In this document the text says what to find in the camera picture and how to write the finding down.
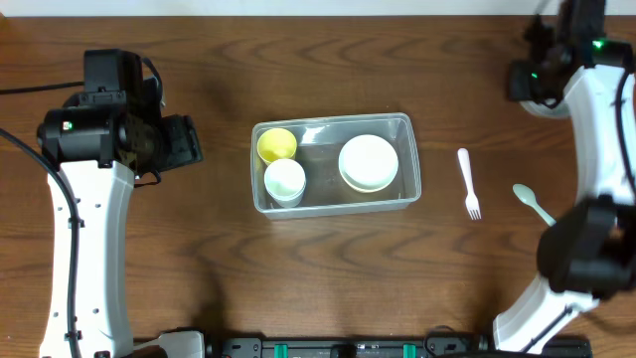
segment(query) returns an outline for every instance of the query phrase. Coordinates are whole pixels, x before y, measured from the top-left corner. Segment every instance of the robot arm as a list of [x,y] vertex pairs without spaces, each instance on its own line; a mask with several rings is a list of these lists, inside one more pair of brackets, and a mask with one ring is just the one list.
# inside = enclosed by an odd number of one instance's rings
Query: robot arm
[[[634,193],[619,144],[624,135],[627,162],[634,163],[633,60],[630,46],[604,39],[598,26],[603,13],[591,11],[598,11],[599,4],[604,10],[604,1],[565,1],[554,39],[540,40],[538,34],[552,33],[535,22],[526,37],[533,43],[531,61],[511,68],[512,100],[529,99],[524,107],[536,115],[571,115],[578,190],[577,205],[542,236],[540,272],[493,323],[494,343],[500,350],[540,354],[579,313],[633,284],[634,253],[628,242]],[[618,94],[622,101],[617,103]],[[608,243],[617,224],[627,232]]]
[[[153,173],[159,182],[161,172],[203,160],[190,117],[161,117],[161,81],[156,73],[142,79],[142,61],[119,50],[87,51],[85,92],[70,98],[64,108],[49,111],[38,128],[43,155],[70,189],[80,217],[74,333],[67,326],[73,262],[70,208],[50,177],[55,212],[54,277],[41,357],[79,353],[81,357],[114,358],[133,352],[125,301],[124,237],[135,176]],[[179,336],[182,346],[186,342],[191,351],[203,352],[200,333]],[[77,340],[75,352],[69,349],[73,339]],[[154,344],[166,345],[165,341],[169,339]],[[164,352],[171,347],[163,347]]]

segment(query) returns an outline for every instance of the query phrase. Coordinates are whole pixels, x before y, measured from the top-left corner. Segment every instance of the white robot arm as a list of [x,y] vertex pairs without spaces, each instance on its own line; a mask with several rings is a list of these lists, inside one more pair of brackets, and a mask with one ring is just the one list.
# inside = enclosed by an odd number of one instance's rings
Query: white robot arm
[[[574,11],[575,9],[571,6],[574,5],[565,4],[564,11]],[[587,40],[592,52],[603,51],[603,47],[607,44],[604,39],[588,38]],[[631,61],[631,56],[627,55],[627,59]],[[581,65],[566,82],[562,102],[557,107],[550,109],[544,104],[537,104],[536,100],[523,103],[524,108],[535,115],[571,115],[578,168],[576,203],[587,198],[607,196],[615,205],[633,206],[634,204],[634,192],[630,187],[620,145],[622,136],[628,156],[627,162],[634,163],[636,161],[636,127],[632,104],[634,76],[631,66],[624,67],[619,64],[624,65],[625,62],[618,61],[614,64],[615,66]],[[531,72],[529,75],[533,78],[531,81],[541,76],[538,72]],[[622,120],[620,121],[617,121],[617,106],[621,111]],[[621,122],[622,130],[619,130],[618,122]],[[542,240],[560,239],[551,236]],[[604,268],[592,267],[591,270],[602,272]],[[550,280],[538,273],[517,302],[509,310],[498,315],[493,322],[495,347],[506,351],[541,354],[544,345],[563,327],[581,312],[589,311],[599,304],[599,294],[594,292],[595,288],[599,291],[607,289],[605,286],[595,286],[591,282],[587,282],[584,286],[587,289],[581,289],[579,286],[576,291],[566,289],[556,292],[551,288]]]
[[[142,62],[153,78],[142,79]],[[153,173],[158,183],[160,172],[203,160],[192,120],[161,117],[159,75],[132,53],[87,51],[84,90],[64,108],[49,111],[38,128],[43,155],[72,196],[65,196],[51,173],[53,296],[40,357],[118,358],[149,345],[162,347],[169,358],[203,357],[199,331],[133,347],[124,289],[126,215],[135,176]],[[76,243],[69,201],[80,218]],[[70,279],[74,261],[77,276]],[[75,302],[69,295],[73,278]]]

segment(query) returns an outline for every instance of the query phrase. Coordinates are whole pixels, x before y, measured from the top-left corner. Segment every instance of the green clamp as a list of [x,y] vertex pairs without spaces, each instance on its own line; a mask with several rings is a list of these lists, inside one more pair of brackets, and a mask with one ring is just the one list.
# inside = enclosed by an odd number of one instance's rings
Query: green clamp
[[274,358],[287,358],[287,345],[276,344],[274,345]]
[[416,358],[417,347],[414,344],[404,344],[404,357],[403,358]]

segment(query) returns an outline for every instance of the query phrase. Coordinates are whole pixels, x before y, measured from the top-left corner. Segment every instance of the yellow cup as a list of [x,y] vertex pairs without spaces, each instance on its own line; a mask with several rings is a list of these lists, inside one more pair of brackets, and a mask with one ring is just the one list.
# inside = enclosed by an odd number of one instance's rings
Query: yellow cup
[[256,150],[258,156],[268,166],[278,159],[294,159],[296,157],[296,137],[287,129],[272,128],[258,139]]

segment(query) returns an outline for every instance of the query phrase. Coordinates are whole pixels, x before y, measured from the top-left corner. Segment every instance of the white cup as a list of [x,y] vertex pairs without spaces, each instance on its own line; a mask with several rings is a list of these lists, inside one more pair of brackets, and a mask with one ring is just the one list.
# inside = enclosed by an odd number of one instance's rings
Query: white cup
[[283,208],[300,204],[306,183],[304,169],[292,159],[278,159],[265,170],[265,189]]

